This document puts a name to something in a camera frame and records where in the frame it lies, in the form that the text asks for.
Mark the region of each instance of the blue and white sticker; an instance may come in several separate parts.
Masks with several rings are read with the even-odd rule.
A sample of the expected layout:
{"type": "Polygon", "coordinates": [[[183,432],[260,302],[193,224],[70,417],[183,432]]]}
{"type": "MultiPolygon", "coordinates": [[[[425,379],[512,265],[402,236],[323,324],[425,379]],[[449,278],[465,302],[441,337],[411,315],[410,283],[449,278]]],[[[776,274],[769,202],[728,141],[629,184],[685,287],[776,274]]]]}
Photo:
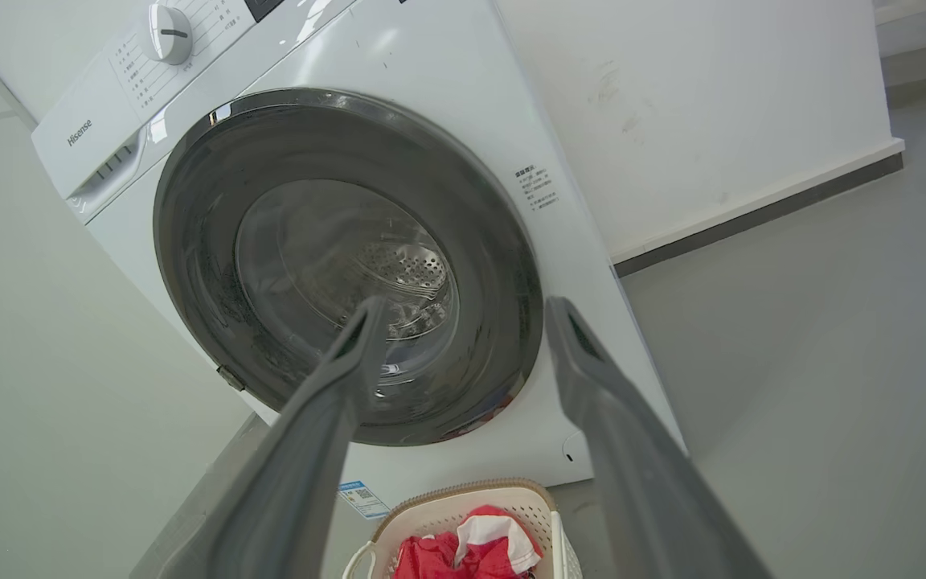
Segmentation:
{"type": "Polygon", "coordinates": [[[338,494],[365,519],[381,518],[389,512],[388,506],[376,498],[367,485],[358,480],[339,484],[338,494]]]}

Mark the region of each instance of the basket rim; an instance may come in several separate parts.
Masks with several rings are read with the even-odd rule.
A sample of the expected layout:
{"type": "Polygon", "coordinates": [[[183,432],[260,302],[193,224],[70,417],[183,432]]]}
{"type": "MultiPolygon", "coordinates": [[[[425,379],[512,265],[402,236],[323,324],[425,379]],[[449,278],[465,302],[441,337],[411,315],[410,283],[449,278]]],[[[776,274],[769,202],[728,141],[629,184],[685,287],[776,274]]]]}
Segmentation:
{"type": "Polygon", "coordinates": [[[441,488],[439,491],[425,492],[423,495],[418,495],[412,499],[405,499],[397,507],[391,510],[388,513],[388,516],[383,518],[381,524],[378,525],[374,535],[371,536],[371,543],[378,542],[378,539],[381,538],[381,534],[385,531],[385,528],[391,523],[391,521],[398,515],[404,513],[408,509],[412,509],[416,506],[423,505],[423,503],[431,503],[438,501],[438,499],[445,499],[448,497],[453,497],[454,495],[466,495],[468,492],[475,491],[492,491],[497,490],[497,488],[526,488],[529,491],[535,491],[541,498],[544,499],[545,503],[548,505],[548,510],[555,512],[555,499],[552,498],[550,492],[547,488],[543,487],[536,483],[533,480],[527,478],[496,478],[490,480],[479,480],[477,482],[468,482],[466,484],[457,484],[455,487],[441,488]]]}

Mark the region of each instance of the clothes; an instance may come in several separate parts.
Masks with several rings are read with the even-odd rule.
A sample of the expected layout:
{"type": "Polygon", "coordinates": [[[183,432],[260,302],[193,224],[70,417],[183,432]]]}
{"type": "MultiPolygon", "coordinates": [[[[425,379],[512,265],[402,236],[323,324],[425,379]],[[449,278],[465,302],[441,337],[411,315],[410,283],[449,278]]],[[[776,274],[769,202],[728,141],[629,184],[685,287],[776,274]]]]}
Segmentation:
{"type": "Polygon", "coordinates": [[[456,532],[402,542],[395,579],[517,579],[542,555],[510,513],[484,506],[470,511],[456,532]]]}

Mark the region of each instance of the washing machine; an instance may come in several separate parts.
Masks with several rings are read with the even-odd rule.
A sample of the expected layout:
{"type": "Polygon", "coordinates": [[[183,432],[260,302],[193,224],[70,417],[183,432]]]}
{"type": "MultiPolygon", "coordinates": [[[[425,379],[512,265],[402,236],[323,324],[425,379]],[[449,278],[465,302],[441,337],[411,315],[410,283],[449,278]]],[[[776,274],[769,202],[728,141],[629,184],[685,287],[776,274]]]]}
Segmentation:
{"type": "Polygon", "coordinates": [[[388,298],[342,473],[365,517],[479,479],[592,476],[546,296],[681,440],[490,0],[145,4],[33,140],[74,216],[268,422],[360,301],[388,298]]]}

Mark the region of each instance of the washing machine door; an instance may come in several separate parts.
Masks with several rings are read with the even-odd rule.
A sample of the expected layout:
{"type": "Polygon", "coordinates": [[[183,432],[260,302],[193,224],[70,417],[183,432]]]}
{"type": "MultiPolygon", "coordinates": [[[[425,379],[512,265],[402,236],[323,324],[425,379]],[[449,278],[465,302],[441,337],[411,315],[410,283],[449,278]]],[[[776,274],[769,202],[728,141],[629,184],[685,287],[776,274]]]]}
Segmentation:
{"type": "Polygon", "coordinates": [[[502,184],[431,122],[293,88],[204,117],[166,161],[162,277],[220,371],[280,410],[356,306],[391,309],[358,442],[427,444],[484,424],[533,366],[543,300],[502,184]]]}

